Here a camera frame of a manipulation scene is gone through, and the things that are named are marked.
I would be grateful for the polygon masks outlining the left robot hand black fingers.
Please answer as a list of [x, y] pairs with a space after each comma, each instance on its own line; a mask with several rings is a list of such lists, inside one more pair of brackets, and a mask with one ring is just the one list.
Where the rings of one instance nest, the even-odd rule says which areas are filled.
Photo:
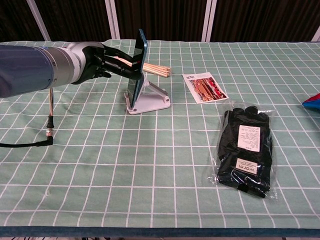
[[67, 49], [79, 60], [80, 73], [74, 85], [99, 77], [110, 78], [111, 73], [133, 80], [142, 76], [146, 53], [143, 47], [135, 48], [133, 56], [93, 41], [72, 42]]

